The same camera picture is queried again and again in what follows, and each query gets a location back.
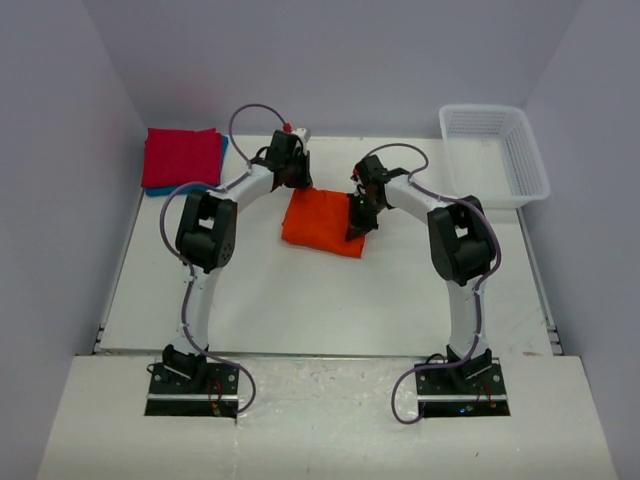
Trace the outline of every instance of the white plastic basket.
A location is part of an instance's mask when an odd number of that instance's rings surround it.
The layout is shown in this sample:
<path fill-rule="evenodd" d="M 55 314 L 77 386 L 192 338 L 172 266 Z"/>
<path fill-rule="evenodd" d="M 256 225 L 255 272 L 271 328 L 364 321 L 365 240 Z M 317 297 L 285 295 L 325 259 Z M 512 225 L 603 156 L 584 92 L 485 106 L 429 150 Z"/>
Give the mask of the white plastic basket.
<path fill-rule="evenodd" d="M 440 127 L 457 195 L 475 195 L 486 208 L 518 208 L 549 196 L 547 174 L 522 110 L 445 105 Z"/>

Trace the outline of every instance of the gray wall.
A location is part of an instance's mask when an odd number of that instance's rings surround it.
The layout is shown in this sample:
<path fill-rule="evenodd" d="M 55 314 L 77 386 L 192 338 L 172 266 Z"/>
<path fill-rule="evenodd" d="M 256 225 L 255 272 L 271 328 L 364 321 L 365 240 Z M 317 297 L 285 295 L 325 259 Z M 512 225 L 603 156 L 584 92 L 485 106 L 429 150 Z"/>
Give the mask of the gray wall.
<path fill-rule="evenodd" d="M 439 134 L 446 103 L 523 105 L 580 3 L 85 0 L 148 126 L 262 101 L 316 133 L 403 136 Z"/>
<path fill-rule="evenodd" d="M 3 8 L 0 69 L 0 477 L 22 480 L 90 351 L 145 130 L 80 2 Z"/>
<path fill-rule="evenodd" d="M 639 26 L 637 1 L 586 1 L 526 107 L 553 191 L 527 226 L 621 479 L 640 478 Z"/>

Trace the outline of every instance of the red towel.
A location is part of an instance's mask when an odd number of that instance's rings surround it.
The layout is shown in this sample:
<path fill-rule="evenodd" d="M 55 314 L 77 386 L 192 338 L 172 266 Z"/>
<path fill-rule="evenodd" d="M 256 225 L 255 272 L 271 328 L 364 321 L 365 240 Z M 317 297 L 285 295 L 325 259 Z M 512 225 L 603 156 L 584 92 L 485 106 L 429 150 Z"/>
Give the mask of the red towel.
<path fill-rule="evenodd" d="M 364 236 L 347 242 L 349 197 L 345 193 L 298 188 L 282 222 L 282 239 L 294 245 L 360 258 Z"/>
<path fill-rule="evenodd" d="M 187 182 L 220 183 L 222 135 L 215 128 L 199 132 L 150 128 L 144 146 L 142 187 Z"/>

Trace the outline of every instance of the white tabletop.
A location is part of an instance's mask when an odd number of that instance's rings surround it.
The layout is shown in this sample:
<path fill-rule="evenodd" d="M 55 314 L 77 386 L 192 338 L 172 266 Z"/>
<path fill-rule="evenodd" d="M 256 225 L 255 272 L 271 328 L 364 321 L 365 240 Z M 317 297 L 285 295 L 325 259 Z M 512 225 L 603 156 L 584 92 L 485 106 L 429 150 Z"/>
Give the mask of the white tabletop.
<path fill-rule="evenodd" d="M 613 480 L 580 360 L 502 358 L 510 417 L 398 424 L 391 386 L 404 359 L 246 359 L 254 406 L 234 425 L 144 417 L 145 357 L 78 357 L 39 480 Z M 247 382 L 240 379 L 246 395 Z M 415 414 L 415 383 L 399 394 Z"/>
<path fill-rule="evenodd" d="M 317 188 L 350 192 L 354 164 L 388 138 L 311 139 Z M 255 152 L 269 137 L 239 137 Z M 431 167 L 419 179 L 448 190 L 440 140 L 406 139 L 424 148 Z M 412 169 L 421 160 L 408 149 L 380 153 L 388 168 Z M 223 178 L 244 168 L 229 150 Z M 237 246 L 215 292 L 211 349 L 267 354 L 424 356 L 444 351 L 450 332 L 447 289 L 430 259 L 427 230 L 399 211 L 380 215 L 362 259 L 292 247 L 280 239 L 291 190 L 280 188 L 242 212 Z M 174 337 L 184 293 L 180 263 L 164 248 L 158 215 L 164 198 L 144 197 L 100 348 L 160 351 Z M 184 200 L 169 210 L 174 238 Z M 504 252 L 487 284 L 487 335 L 497 356 L 551 355 L 546 323 L 515 211 L 489 211 Z"/>

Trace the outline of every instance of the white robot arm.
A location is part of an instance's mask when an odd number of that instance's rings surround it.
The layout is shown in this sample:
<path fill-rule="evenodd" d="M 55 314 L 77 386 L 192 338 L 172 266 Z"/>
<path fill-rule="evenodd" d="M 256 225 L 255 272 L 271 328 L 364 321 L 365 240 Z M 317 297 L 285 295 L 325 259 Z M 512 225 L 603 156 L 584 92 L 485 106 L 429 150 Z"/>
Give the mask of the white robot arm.
<path fill-rule="evenodd" d="M 477 215 L 482 212 L 478 199 L 445 203 L 416 188 L 406 170 L 384 168 L 375 155 L 356 164 L 352 180 L 356 192 L 349 195 L 347 240 L 377 229 L 377 215 L 384 209 L 399 208 L 424 223 L 433 265 L 449 291 L 451 336 L 446 360 L 463 363 L 449 373 L 465 381 L 489 369 L 491 350 L 481 321 L 484 282 L 478 281 L 490 271 L 496 245 Z"/>
<path fill-rule="evenodd" d="M 188 302 L 183 306 L 185 315 L 180 316 L 176 327 L 177 336 L 162 353 L 162 363 L 167 370 L 192 381 L 198 376 L 205 359 L 194 343 L 208 349 L 209 311 L 218 278 L 233 255 L 237 216 L 279 186 L 312 185 L 309 138 L 309 130 L 303 128 L 276 131 L 271 145 L 258 152 L 251 168 L 238 179 L 220 188 L 193 191 L 187 196 L 176 235 L 176 249 L 191 263 L 184 267 L 184 283 L 192 286 Z M 260 157 L 262 152 L 265 152 L 264 158 Z M 212 226 L 204 225 L 211 220 Z M 184 318 L 188 319 L 188 332 Z"/>

